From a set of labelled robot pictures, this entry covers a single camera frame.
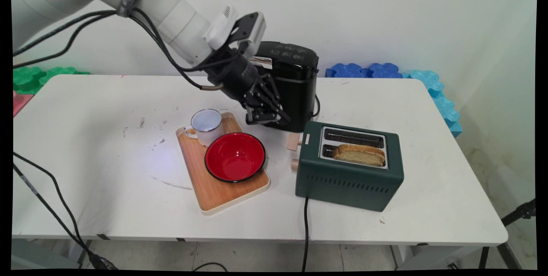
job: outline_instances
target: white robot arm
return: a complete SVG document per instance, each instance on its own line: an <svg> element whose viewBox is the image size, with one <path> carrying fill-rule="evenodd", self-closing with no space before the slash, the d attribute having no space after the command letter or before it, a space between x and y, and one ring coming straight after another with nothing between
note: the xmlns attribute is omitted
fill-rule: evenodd
<svg viewBox="0 0 548 276"><path fill-rule="evenodd" d="M43 28L82 9L93 0L12 0L12 45L21 47ZM289 123L280 107L280 96L269 74L259 75L246 57L256 54L266 29L262 13L237 19L231 6L210 23L185 0L101 0L119 15L127 17L131 8L143 11L157 28L162 40L192 67L227 58L230 63L204 67L208 80L247 110L248 124ZM238 50L229 48L238 44Z"/></svg>

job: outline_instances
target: power cord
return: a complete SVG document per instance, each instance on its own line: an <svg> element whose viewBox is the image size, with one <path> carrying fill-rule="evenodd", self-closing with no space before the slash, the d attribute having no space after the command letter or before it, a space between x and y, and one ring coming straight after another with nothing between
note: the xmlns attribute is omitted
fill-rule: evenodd
<svg viewBox="0 0 548 276"><path fill-rule="evenodd" d="M304 272L307 268L307 257L308 257L308 216L307 216L307 210L308 210L308 197L305 199L305 254L303 257L303 268L301 269L301 272Z"/></svg>
<svg viewBox="0 0 548 276"><path fill-rule="evenodd" d="M33 48L34 46L36 46L37 44L40 44L41 42L43 42L44 40L47 40L48 38L51 38L52 36L54 36L55 34L65 30L66 28L74 25L75 23L79 23L81 22L82 20L86 19L86 18L89 18L89 17L92 17L92 16L96 16L96 15L105 15L105 14L108 14L112 12L111 10L106 10L106 11L97 11L97 12L91 12L91 13L87 13L87 14L84 14L84 15L81 15L80 17L77 17L75 19L73 19L72 21L70 22L67 22L66 24L60 26L59 28L56 28L55 30L47 33L47 34L44 34L43 36L41 36L40 38L37 38L35 41L21 47L20 49L18 50L15 50L13 52L13 56L17 56L18 54L21 54L27 50L29 50L30 48Z"/></svg>
<svg viewBox="0 0 548 276"><path fill-rule="evenodd" d="M192 81L184 72L186 71L202 71L203 69L205 68L209 68L209 67L215 67L215 66L218 66L218 65L223 65L223 64L227 64L227 63L230 63L230 62L233 62L237 59L239 59L240 55L236 55L236 56L233 56L231 58L227 58L227 59L223 59L221 61L217 61L217 62L212 62L212 63L207 63L207 64L200 64L199 66L197 67L193 67L193 68L184 68L180 65L178 65L172 58L170 52L167 50L166 48L166 45L164 44L163 40L162 40L162 36L160 36L158 30L156 29L156 27L154 26L152 20L148 17L147 14L145 14L144 11L142 11L141 9L138 9L138 8L134 8L133 11L139 13L144 19L145 21L147 22L147 24L149 25L149 27L147 27L143 22L141 22L139 19L137 19L134 15L130 15L130 18L133 19L133 21L137 22L139 24L139 26L141 26L143 29L145 29L145 31L149 34L149 36L151 36L151 38L156 42L156 44L158 44L158 46L160 47L160 49L162 50L162 52L166 55L166 57L168 58L168 60L170 61L170 63L177 69L177 71L179 71L179 73L184 77L184 79L186 79L191 85L197 87L198 89L204 89L204 90L208 90L208 91L214 91L214 90L217 90L217 89L222 89L223 88L223 84L220 84L220 85L216 85L216 86L202 86L202 85L198 85L197 83L195 83L194 81ZM84 14L84 15L81 15L80 17L77 17L75 19L73 19L72 21L54 29L53 31L47 33L47 34L44 34L43 36L41 36L40 38L37 38L35 41L27 44L26 46L23 46L22 48L20 48L19 50L15 50L12 54L13 56L17 56L18 54L21 54L27 50L29 50L30 48L33 48L34 46L36 46L37 44L43 42L44 40L47 40L48 38L51 38L52 36L54 36L55 34L67 29L68 27L70 26L73 26L74 24L86 19L86 18L89 18L89 17L93 17L93 16L96 16L95 18L92 18L86 22L84 22L83 24L81 24L80 26L78 26L78 28L72 33L72 36L70 37L70 40L68 41L67 45L65 46L65 48L63 50L61 50L60 52L57 52L55 54L52 54L52 55L49 55L49 56L46 56L46 57L42 57L42 58L39 58L39 59L34 59L32 61L28 61L28 62L25 62L25 63L20 63L20 64L16 64L13 66L13 69L16 69L16 68L20 68L20 67L25 67L27 65L31 65L31 64L35 64L35 63L39 63L39 62L42 62L42 61L47 61L47 60L50 60L50 59L53 59L53 58L57 58L57 57L60 57L62 56L63 54L65 54L69 49L70 47L72 46L72 43L74 42L76 36L78 36L78 33L80 33L80 31L83 29L83 28L86 28L88 25L96 22L96 21L99 21L103 18L106 18L106 17L109 17L109 16L112 16L116 14L116 11L113 11L113 10L108 10L108 11L97 11L97 12L91 12L91 13L87 13L87 14Z"/></svg>
<svg viewBox="0 0 548 276"><path fill-rule="evenodd" d="M78 36L78 33L80 33L80 31L81 31L82 29L86 28L88 25L90 25L90 24L92 24L92 23L94 23L94 22L96 22L96 21L99 21L99 20L101 20L101 19L103 19L103 18L112 16L112 15L114 15L114 14L116 14L116 11L108 11L108 13L105 13L105 14L103 14L103 15L99 15L99 16L97 16L96 18L92 18L92 19L90 19L90 20L84 22L84 23L81 24L80 26L78 26L78 28L74 31L74 33L72 33L72 36L71 36L70 39L68 40L68 43L67 43L67 45L65 46L65 49L61 50L60 52L57 52L57 53L52 54L52 55L47 56L47 57L42 57L42 58L35 59L35 60L32 60L32 61L28 61L28 62L25 62L25 63L16 64L16 65L13 66L13 69L16 69L16 68L19 68L19 67L25 67L25 66L30 65L30 64L35 64L35 63L39 63L39 62L42 62L42 61L46 61L46 60L50 60L50 59L53 59L53 58L57 58L57 57L59 57L59 56L62 56L63 54L65 54L65 52L69 51L70 46L72 46L72 43L74 42L74 39ZM57 34L57 32L56 32L56 33L53 33L53 34L51 34L51 35L49 35L49 36L46 37L46 38L43 38L43 37L42 37L43 39L42 39L42 38L39 38L39 42L42 42L43 40L45 40L45 39L47 39L47 38L49 38L49 37L51 37L51 36L53 36L53 35L55 35L55 34Z"/></svg>
<svg viewBox="0 0 548 276"><path fill-rule="evenodd" d="M66 231L66 233L69 235L69 237L71 237L74 240L74 242L76 242L76 244L78 244L80 247L82 247L82 249L84 249L86 251L86 253L88 254L89 261L92 263L93 267L97 270L117 270L118 268L116 268L116 266L114 266L112 264L112 262L110 262L109 260L106 260L105 258L103 258L99 255L96 255L95 253L93 253L88 248L88 246L86 246L86 243L84 242L84 240L80 236L80 232L78 231L78 225L76 224L76 219L74 218L74 215L72 214L72 211L70 210L69 206L66 204L66 202L63 198L63 195L61 194L61 190L59 189L59 185L57 184L57 180L55 180L55 177L53 176L53 174L49 173L49 171L47 171L46 169L44 169L44 168L40 167L39 165L33 163L32 161L30 161L30 160L22 157L21 155L17 154L15 151L13 152L13 155L15 157L19 158L20 160L25 161L26 163L29 163L30 165L33 165L35 168L43 171L45 174L47 174L51 178L51 180L53 180L53 184L55 185L55 189L57 190L57 194L59 195L59 198L61 199L61 202L63 203L63 206L66 208L66 210L67 210L67 212L68 212L68 214L71 218L72 224L74 226L74 231L76 232L76 237L72 234L72 232L70 232L70 230L67 228L65 223L63 223L61 218L59 218L57 213L55 213L55 211L53 211L51 206L49 206L49 204L39 194L39 192L36 190L36 188L33 186L33 184L25 177L25 175L23 175L23 173L17 167L17 165L15 163L13 163L13 169L15 170L17 175L25 182L25 184L31 189L31 191L33 191L33 194L40 200L40 202L45 206L45 208L47 208L47 210L51 213L51 215L53 215L53 217L57 220L57 222L59 222L59 225L61 225L61 227L63 227L63 229Z"/></svg>
<svg viewBox="0 0 548 276"><path fill-rule="evenodd" d="M204 267L204 266L207 266L207 265L218 265L218 266L220 266L221 268L223 268L223 270L225 270L225 272L228 272L228 271L226 270L226 268L225 268L224 265L218 264L217 262L209 262L208 264L202 264L202 265L200 265L199 267L194 268L194 270L192 270L192 272L195 272L195 271L199 270L200 268L202 268L202 267Z"/></svg>
<svg viewBox="0 0 548 276"><path fill-rule="evenodd" d="M135 21L137 24L139 24L139 26L141 26L141 28L143 28L148 34L149 36L151 36L151 38L156 42L156 44L160 47L160 49L162 50L162 52L166 55L166 57L168 58L168 60L170 61L170 63L176 68L176 70L186 79L186 81L188 81L191 85L197 87L198 89L209 89L211 90L212 87L209 87L209 86L202 86L202 85L198 85L197 83L195 83L194 81L192 81L187 75L185 72L187 71L202 71L204 68L209 68L209 67L215 67L215 66L218 66L218 65L223 65L223 64L227 64L227 63L230 63L232 61L235 61L239 58L239 56L234 56L232 58L228 58L228 59L224 59L224 60L221 60L221 61L217 61L217 62L212 62L212 63L207 63L207 64L200 64L199 66L197 67L193 67L193 68L184 68L180 65L178 65L175 60L173 60L173 57L171 56L170 52L168 51L168 49L166 48L166 44L164 44L164 41L162 40L162 36L160 36L160 33L158 32L158 30L156 29L156 27L154 26L152 20L149 18L149 16L141 9L135 7L133 9L133 11L139 13L144 19L145 21L147 22L147 24L149 25L149 27L147 27L145 25L145 23L143 23L141 20L139 20L137 17L135 17L135 15L129 15L129 18L131 18L133 21Z"/></svg>
<svg viewBox="0 0 548 276"><path fill-rule="evenodd" d="M315 114L311 114L310 115L310 118L314 118L315 116L317 116L319 114L319 99L318 99L318 95L317 94L314 94L315 98L316 98L316 103L318 104L318 111L315 113Z"/></svg>
<svg viewBox="0 0 548 276"><path fill-rule="evenodd" d="M59 199L61 200L61 202L63 203L63 206L66 208L66 211L68 212L68 215L70 216L71 218L71 221L72 221L72 225L74 226L74 232L76 233L76 237L72 234L72 232L70 232L70 230L67 228L67 226L65 225L65 223L63 223L63 221L61 220L61 218L59 218L59 216L57 215L57 213L55 213L55 211L53 211L53 209L51 208L51 206L49 206L49 204L44 200L44 198L39 194L39 192L36 190L36 188L33 186L33 184L31 184L31 182L25 177L25 175L23 175L23 173L21 172L21 170L17 167L17 165L15 163L13 163L13 169L15 170L15 172L17 173L17 175L25 182L25 184L30 188L31 191L33 191L33 194L40 200L40 202L45 206L45 208L47 208L47 210L51 213L51 215L53 215L53 217L57 220L57 222L59 222L59 225L61 225L61 227L63 227L63 229L66 231L66 233L69 235L69 237L71 237L75 242L76 244L78 244L80 247L82 247L82 249L84 249L86 251L86 253L88 254L88 258L89 258L89 261L92 263L93 267L97 270L117 270L118 268L116 268L116 266L114 264L112 264L112 262L110 262L109 260L105 259L104 257L101 257L99 255L96 255L95 253L93 253L89 248L88 246L86 246L86 243L84 242L84 240L82 239L82 237L80 236L80 231L78 230L78 225L76 223L76 218L74 218L74 215L72 214L72 211L70 210L69 206L66 204L65 202L65 199L63 198L63 195L61 194L61 189L59 188L59 184L57 183L57 180L55 179L55 177L53 176L53 174L51 174L49 171L47 171L46 169L40 167L39 165L37 165L36 163L33 163L32 161L22 157L21 155L19 155L18 153L16 153L15 151L13 151L13 155L17 158L19 158L20 160L22 161L25 161L26 163L28 163L29 165L32 165L33 167L35 167L36 169L39 169L41 170L42 172L44 172L45 174L47 174L51 180L53 181L53 184L55 185L55 190L57 191L57 195L59 196ZM307 257L308 257L308 245L309 245L309 230L308 230L308 215L307 215L307 211L308 211L308 200L309 198L307 197L305 199L305 208L304 208L304 218L305 218L305 251L304 251L304 256L303 256L303 268L301 269L301 272L305 272L306 268L307 268ZM220 266L221 268L223 268L223 270L225 270L225 272L228 272L228 270L225 268L225 266L223 266L222 264L219 264L217 262L209 262L209 263L206 263L206 264L202 264L200 265L199 267L195 268L194 270L192 270L192 272L195 272L197 270L199 270L200 268L204 267L204 266L208 266L208 265L217 265L217 266Z"/></svg>

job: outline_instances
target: mug handle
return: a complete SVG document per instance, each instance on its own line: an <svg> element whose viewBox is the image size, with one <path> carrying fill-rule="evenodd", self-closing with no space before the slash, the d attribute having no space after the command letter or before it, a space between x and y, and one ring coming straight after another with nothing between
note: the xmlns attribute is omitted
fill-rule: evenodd
<svg viewBox="0 0 548 276"><path fill-rule="evenodd" d="M186 130L188 130L188 129L192 129L192 130L193 130L194 128L192 128L191 125L185 126L185 134L186 134L186 136L188 136L188 137L190 137L190 138L198 138L197 134L189 134L189 133L186 131Z"/></svg>

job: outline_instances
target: green toaster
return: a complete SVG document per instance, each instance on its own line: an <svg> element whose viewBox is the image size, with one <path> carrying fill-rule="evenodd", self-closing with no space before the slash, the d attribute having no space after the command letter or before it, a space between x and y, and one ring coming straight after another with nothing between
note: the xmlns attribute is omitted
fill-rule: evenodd
<svg viewBox="0 0 548 276"><path fill-rule="evenodd" d="M339 145L369 145L383 150L382 166L333 158ZM397 134L308 122L297 169L295 194L382 212L403 182Z"/></svg>

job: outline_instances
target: toast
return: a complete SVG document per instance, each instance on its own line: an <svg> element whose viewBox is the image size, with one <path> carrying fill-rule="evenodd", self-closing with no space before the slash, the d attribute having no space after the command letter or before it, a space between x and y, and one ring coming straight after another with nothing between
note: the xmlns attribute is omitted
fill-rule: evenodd
<svg viewBox="0 0 548 276"><path fill-rule="evenodd" d="M384 151L368 145L340 145L333 151L333 158L378 167L385 161Z"/></svg>

